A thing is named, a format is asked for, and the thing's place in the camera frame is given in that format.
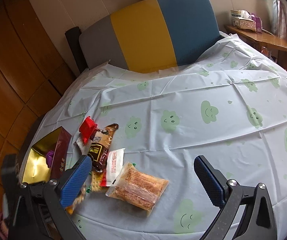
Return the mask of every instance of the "blue gripper pad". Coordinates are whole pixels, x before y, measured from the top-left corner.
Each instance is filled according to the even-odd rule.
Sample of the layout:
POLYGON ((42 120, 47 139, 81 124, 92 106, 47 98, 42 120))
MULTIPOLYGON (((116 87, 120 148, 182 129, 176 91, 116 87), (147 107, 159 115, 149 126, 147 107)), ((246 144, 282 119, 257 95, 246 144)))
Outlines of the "blue gripper pad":
POLYGON ((91 158, 87 155, 83 155, 81 158, 83 159, 80 163, 78 163, 78 161, 71 169, 65 171, 65 173, 72 172, 72 174, 61 188, 60 203, 64 208, 72 205, 91 171, 91 158))
POLYGON ((212 204, 223 208, 225 205, 224 190, 199 156, 195 158, 194 169, 212 204))

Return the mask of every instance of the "bed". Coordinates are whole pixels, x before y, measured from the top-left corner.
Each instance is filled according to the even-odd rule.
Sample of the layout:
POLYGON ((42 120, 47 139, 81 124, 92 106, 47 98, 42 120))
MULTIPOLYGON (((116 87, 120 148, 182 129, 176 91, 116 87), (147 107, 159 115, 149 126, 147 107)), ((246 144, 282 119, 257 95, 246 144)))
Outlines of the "bed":
POLYGON ((254 187, 264 182, 278 239, 285 238, 284 69, 237 35, 223 37, 209 0, 145 0, 76 33, 66 35, 82 74, 45 115, 30 145, 63 126, 72 134, 69 168, 80 156, 74 142, 87 116, 98 127, 116 122, 111 149, 126 148, 125 162, 169 180, 149 217, 104 193, 87 194, 73 214, 87 239, 199 239, 219 209, 194 173, 198 155, 227 179, 254 187))

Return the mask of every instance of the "headboard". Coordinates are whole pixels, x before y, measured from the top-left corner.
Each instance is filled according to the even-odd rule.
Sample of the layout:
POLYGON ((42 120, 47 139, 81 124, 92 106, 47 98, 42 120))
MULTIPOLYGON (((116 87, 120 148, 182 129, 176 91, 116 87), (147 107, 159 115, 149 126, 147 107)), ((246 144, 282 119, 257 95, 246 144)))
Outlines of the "headboard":
POLYGON ((91 25, 79 43, 90 69, 110 60, 149 73, 191 64, 219 39, 209 0, 143 0, 91 25))

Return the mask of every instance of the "metal screw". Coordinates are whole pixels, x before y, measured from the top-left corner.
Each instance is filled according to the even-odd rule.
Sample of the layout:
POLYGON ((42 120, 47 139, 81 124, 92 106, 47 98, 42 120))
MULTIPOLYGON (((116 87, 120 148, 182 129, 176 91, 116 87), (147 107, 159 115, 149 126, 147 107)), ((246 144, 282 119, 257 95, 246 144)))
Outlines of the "metal screw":
POLYGON ((263 183, 259 183, 259 188, 266 189, 266 185, 264 185, 263 183))
POLYGON ((49 181, 49 184, 50 184, 51 186, 57 185, 57 183, 58 183, 58 181, 57 181, 56 179, 51 179, 51 180, 49 181))
POLYGON ((21 187, 21 188, 25 188, 27 185, 28 185, 27 182, 23 182, 23 183, 20 184, 20 187, 21 187))
POLYGON ((229 179, 228 183, 230 186, 237 186, 237 182, 234 179, 229 179))

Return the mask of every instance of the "wooden table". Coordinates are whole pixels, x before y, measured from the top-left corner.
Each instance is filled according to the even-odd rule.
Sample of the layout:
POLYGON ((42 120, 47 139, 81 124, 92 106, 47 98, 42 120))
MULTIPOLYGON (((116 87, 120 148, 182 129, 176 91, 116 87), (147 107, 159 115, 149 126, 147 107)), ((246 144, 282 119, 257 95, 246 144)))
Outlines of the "wooden table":
POLYGON ((261 51, 261 47, 264 46, 270 49, 278 49, 287 52, 287 41, 278 38, 277 36, 270 35, 268 33, 256 33, 251 30, 240 30, 232 25, 224 26, 228 33, 238 34, 246 38, 247 40, 254 42, 258 51, 261 51))

